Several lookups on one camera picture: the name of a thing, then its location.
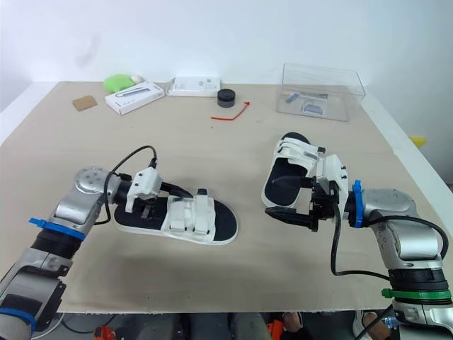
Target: red cable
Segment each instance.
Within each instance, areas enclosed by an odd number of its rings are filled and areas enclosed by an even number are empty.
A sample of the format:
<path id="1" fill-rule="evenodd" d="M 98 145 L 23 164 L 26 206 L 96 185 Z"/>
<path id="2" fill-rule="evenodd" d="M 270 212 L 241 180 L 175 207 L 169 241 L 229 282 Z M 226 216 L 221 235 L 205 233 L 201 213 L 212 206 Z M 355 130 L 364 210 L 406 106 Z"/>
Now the red cable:
<path id="1" fill-rule="evenodd" d="M 211 117 L 211 119 L 228 120 L 228 121 L 235 120 L 247 109 L 247 107 L 250 106 L 250 101 L 244 101 L 243 103 L 245 104 L 243 109 L 237 115 L 235 115 L 233 118 Z"/>

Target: small black container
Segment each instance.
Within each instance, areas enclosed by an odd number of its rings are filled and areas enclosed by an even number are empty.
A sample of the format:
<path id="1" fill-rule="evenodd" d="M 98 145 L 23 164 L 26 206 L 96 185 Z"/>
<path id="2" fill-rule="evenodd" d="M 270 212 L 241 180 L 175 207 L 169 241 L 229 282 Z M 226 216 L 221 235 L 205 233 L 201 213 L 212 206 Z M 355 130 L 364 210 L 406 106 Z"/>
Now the small black container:
<path id="1" fill-rule="evenodd" d="M 223 108 L 230 108 L 234 105 L 236 93 L 230 89 L 222 89 L 217 92 L 217 104 Z"/>

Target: table surface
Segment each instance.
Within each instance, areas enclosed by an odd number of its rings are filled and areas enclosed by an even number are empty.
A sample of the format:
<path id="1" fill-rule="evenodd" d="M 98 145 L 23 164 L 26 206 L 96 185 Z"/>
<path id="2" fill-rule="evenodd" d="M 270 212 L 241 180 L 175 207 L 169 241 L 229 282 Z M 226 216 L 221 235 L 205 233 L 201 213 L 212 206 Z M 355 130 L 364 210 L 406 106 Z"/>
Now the table surface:
<path id="1" fill-rule="evenodd" d="M 347 123 L 275 112 L 276 90 L 231 85 L 236 105 L 213 98 L 166 97 L 119 116 L 106 106 L 101 83 L 59 83 L 0 147 L 0 276 L 33 242 L 29 217 L 47 218 L 87 165 L 112 168 L 151 144 L 165 181 L 211 196 L 232 208 L 238 237 L 224 246 L 124 233 L 114 223 L 94 227 L 74 257 L 60 310 L 64 312 L 245 312 L 346 310 L 386 307 L 385 281 L 334 277 L 329 258 L 333 223 L 319 232 L 286 225 L 264 213 L 260 192 L 275 143 L 286 132 L 305 135 L 336 153 L 350 179 L 365 188 L 397 188 L 411 195 L 420 216 L 440 223 L 392 149 L 361 109 Z M 98 105 L 77 112 L 75 98 Z M 235 121 L 243 101 L 251 106 Z M 134 174 L 149 155 L 122 168 Z M 306 210 L 309 193 L 299 199 Z M 386 273 L 371 230 L 343 223 L 337 267 Z M 450 258 L 445 266 L 451 266 Z M 452 274 L 446 272 L 448 279 Z"/>

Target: blue ring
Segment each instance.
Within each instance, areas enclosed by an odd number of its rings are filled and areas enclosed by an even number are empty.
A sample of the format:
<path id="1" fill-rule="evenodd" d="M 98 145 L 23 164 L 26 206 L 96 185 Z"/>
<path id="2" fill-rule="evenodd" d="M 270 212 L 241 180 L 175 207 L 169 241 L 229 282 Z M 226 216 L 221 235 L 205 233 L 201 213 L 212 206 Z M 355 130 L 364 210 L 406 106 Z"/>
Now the blue ring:
<path id="1" fill-rule="evenodd" d="M 53 230 L 54 232 L 61 232 L 66 235 L 76 237 L 77 239 L 80 239 L 82 241 L 85 240 L 86 237 L 83 232 L 78 232 L 77 230 L 65 227 L 63 225 L 58 225 L 56 223 L 48 222 L 46 220 L 38 220 L 37 218 L 32 217 L 30 218 L 29 222 L 37 225 L 40 228 Z"/>
<path id="2" fill-rule="evenodd" d="M 355 224 L 354 228 L 361 228 L 363 222 L 363 201 L 362 201 L 362 182 L 359 179 L 355 180 L 352 186 L 352 191 L 355 196 Z"/>
<path id="3" fill-rule="evenodd" d="M 31 324 L 31 332 L 33 333 L 35 331 L 36 320 L 31 314 L 13 308 L 0 308 L 0 314 L 11 315 L 12 317 L 18 317 L 23 321 L 29 322 Z"/>

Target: black cable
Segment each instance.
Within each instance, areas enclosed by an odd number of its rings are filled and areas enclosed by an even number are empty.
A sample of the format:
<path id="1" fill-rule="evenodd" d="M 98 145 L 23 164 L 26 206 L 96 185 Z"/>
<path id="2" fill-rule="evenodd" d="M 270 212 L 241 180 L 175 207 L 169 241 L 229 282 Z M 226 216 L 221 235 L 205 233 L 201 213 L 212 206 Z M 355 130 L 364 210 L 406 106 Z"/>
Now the black cable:
<path id="1" fill-rule="evenodd" d="M 108 324 L 110 324 L 115 317 L 116 317 L 116 314 L 112 315 L 112 317 L 109 320 L 107 320 L 107 322 L 104 324 L 104 326 L 107 326 Z M 77 334 L 92 334 L 94 332 L 94 330 L 92 330 L 92 331 L 78 331 L 77 329 L 69 327 L 67 325 L 67 323 L 63 319 L 62 319 L 62 325 L 63 325 L 64 328 L 68 329 L 71 332 L 77 333 Z"/>
<path id="2" fill-rule="evenodd" d="M 377 316 L 376 319 L 373 320 L 373 322 L 371 324 L 369 324 L 368 326 L 366 326 L 363 331 L 360 332 L 359 335 L 357 335 L 354 340 L 360 340 L 366 333 L 368 333 L 370 331 L 371 328 L 373 328 L 374 326 L 376 326 L 383 317 L 387 316 L 391 310 L 393 309 L 393 306 L 390 305 L 388 306 L 381 314 L 379 314 Z"/>
<path id="3" fill-rule="evenodd" d="M 120 163 L 118 163 L 112 169 L 112 171 L 110 171 L 107 174 L 107 176 L 105 177 L 105 181 L 104 181 L 104 200 L 105 200 L 104 206 L 105 206 L 105 213 L 107 214 L 107 218 L 104 221 L 96 222 L 94 225 L 104 225 L 105 223 L 109 223 L 110 220 L 112 219 L 112 216 L 110 214 L 110 208 L 108 207 L 108 196 L 110 195 L 110 193 L 108 192 L 108 182 L 110 180 L 110 177 L 112 175 L 116 175 L 115 171 L 117 171 L 120 166 L 122 166 L 129 158 L 134 156 L 136 153 L 142 151 L 143 149 L 151 149 L 152 150 L 153 158 L 149 162 L 148 166 L 150 166 L 152 168 L 156 168 L 156 165 L 157 165 L 157 151 L 151 145 L 144 145 L 143 147 L 139 147 L 138 149 L 136 149 L 136 150 L 132 151 L 130 154 L 128 154 L 125 158 L 123 158 L 122 161 Z"/>
<path id="4" fill-rule="evenodd" d="M 435 225 L 434 223 L 424 220 L 422 218 L 418 217 L 412 217 L 412 216 L 401 216 L 401 215 L 389 215 L 389 216 L 382 216 L 378 217 L 372 221 L 369 221 L 369 225 L 375 225 L 376 223 L 384 222 L 384 221 L 389 221 L 389 220 L 404 220 L 404 221 L 412 221 L 412 222 L 417 222 L 421 223 L 422 225 L 427 225 L 428 227 L 433 228 L 436 232 L 440 234 L 440 237 L 442 238 L 442 250 L 440 251 L 440 256 L 442 259 L 445 257 L 448 251 L 448 236 L 445 234 L 445 232 L 442 230 L 441 227 L 438 225 Z"/>
<path id="5" fill-rule="evenodd" d="M 332 241 L 332 249 L 331 249 L 331 271 L 332 274 L 335 276 L 343 276 L 343 275 L 351 275 L 351 274 L 359 274 L 359 275 L 368 275 L 374 276 L 375 278 L 382 278 L 383 280 L 390 281 L 388 276 L 375 273 L 373 271 L 337 271 L 336 270 L 336 261 L 337 261 L 337 249 L 338 249 L 338 241 L 340 240 L 340 233 L 341 233 L 341 216 L 340 216 L 340 209 L 338 205 L 333 205 L 333 210 L 335 212 L 335 233 L 333 235 Z"/>

